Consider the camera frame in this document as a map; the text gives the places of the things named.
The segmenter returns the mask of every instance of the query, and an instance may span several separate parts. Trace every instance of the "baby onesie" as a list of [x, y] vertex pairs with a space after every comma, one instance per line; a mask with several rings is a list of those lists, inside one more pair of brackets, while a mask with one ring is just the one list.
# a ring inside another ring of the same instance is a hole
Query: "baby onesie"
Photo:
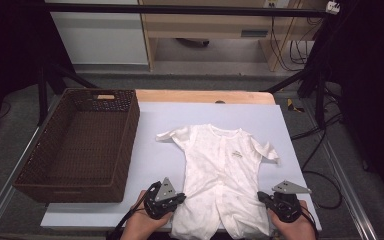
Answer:
[[268, 235], [266, 209], [257, 198], [257, 175], [262, 157], [278, 161], [270, 143], [262, 146], [242, 129], [211, 124], [157, 135], [158, 141], [169, 138], [186, 157], [187, 198], [173, 215], [172, 237], [210, 239], [220, 222], [234, 239]]

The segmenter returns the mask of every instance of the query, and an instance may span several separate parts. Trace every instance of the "wicker basket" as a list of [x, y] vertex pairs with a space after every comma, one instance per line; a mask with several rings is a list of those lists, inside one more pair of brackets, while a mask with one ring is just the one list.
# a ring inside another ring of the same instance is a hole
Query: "wicker basket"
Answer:
[[37, 202], [121, 202], [139, 114], [134, 90], [67, 89], [13, 186]]

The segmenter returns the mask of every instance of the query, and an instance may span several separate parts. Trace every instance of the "human hand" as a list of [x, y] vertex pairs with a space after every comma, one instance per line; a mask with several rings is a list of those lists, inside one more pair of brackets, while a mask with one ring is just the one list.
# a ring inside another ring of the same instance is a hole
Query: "human hand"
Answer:
[[[145, 193], [144, 190], [140, 192], [138, 200], [133, 206], [138, 203]], [[169, 212], [159, 220], [152, 219], [146, 213], [142, 202], [138, 207], [138, 211], [127, 220], [120, 240], [146, 240], [155, 230], [167, 224], [172, 215], [173, 213]]]
[[[307, 209], [307, 203], [304, 200], [300, 200], [301, 207]], [[304, 217], [300, 216], [295, 222], [285, 223], [280, 221], [279, 217], [271, 209], [268, 209], [268, 214], [272, 220], [272, 223], [279, 229], [282, 235], [287, 240], [313, 240], [316, 239], [314, 228], [311, 223]]]

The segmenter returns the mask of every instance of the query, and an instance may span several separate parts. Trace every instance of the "dark curtain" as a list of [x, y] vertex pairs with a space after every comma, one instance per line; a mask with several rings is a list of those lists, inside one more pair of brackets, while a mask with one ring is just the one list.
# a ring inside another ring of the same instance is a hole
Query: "dark curtain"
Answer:
[[368, 170], [384, 181], [384, 1], [343, 0], [316, 40], [299, 93], [317, 88], [320, 75], [341, 85], [340, 107]]
[[[23, 8], [23, 2], [29, 1], [0, 0], [0, 108], [7, 94], [36, 84], [47, 63], [74, 72], [50, 13]], [[53, 88], [64, 87], [61, 76], [47, 74]]]

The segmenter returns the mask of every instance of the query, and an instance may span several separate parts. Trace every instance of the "metal rod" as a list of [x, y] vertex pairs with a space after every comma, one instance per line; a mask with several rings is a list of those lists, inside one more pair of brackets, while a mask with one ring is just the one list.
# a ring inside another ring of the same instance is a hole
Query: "metal rod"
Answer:
[[326, 16], [326, 12], [324, 10], [288, 8], [74, 3], [25, 3], [22, 6], [27, 8], [43, 8], [50, 12], [193, 14], [311, 18], [324, 18]]
[[58, 64], [51, 64], [51, 67], [53, 70], [57, 71], [59, 74], [63, 75], [64, 77], [68, 77], [71, 80], [74, 80], [75, 82], [87, 88], [99, 88], [95, 84], [88, 82], [86, 79], [83, 79], [82, 77], [78, 76], [76, 73], [70, 72], [69, 70], [61, 67]]
[[46, 81], [44, 76], [44, 67], [42, 66], [38, 70], [37, 74], [37, 86], [39, 90], [39, 121], [38, 126], [42, 125], [48, 115], [48, 94], [46, 90]]
[[288, 77], [287, 79], [283, 80], [282, 82], [270, 87], [270, 88], [267, 88], [265, 90], [261, 90], [260, 92], [269, 92], [269, 93], [275, 93], [275, 92], [278, 92], [280, 90], [282, 90], [283, 88], [289, 86], [290, 84], [296, 82], [296, 81], [299, 81], [301, 80], [303, 77], [305, 77], [310, 71], [312, 70], [312, 67], [305, 67], [303, 70], [295, 73], [294, 75]]

